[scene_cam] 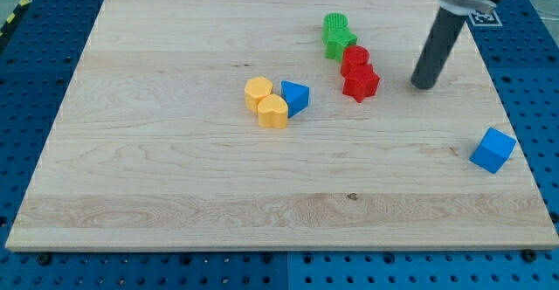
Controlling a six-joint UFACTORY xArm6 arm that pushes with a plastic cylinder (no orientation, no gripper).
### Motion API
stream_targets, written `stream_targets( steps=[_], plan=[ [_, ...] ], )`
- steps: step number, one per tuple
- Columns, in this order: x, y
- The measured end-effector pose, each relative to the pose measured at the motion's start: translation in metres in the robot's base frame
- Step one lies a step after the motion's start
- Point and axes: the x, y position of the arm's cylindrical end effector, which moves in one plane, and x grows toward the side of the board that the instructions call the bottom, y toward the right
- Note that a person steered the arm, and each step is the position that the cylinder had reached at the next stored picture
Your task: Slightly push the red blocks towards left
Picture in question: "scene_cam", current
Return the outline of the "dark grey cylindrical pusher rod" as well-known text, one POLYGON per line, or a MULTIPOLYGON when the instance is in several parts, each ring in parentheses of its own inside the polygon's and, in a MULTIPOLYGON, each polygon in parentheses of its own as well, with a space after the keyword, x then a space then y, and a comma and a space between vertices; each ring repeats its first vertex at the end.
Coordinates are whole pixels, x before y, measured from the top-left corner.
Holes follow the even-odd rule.
POLYGON ((442 7, 438 9, 411 75, 411 84, 415 88, 428 90, 435 86, 465 21, 465 16, 456 15, 442 7))

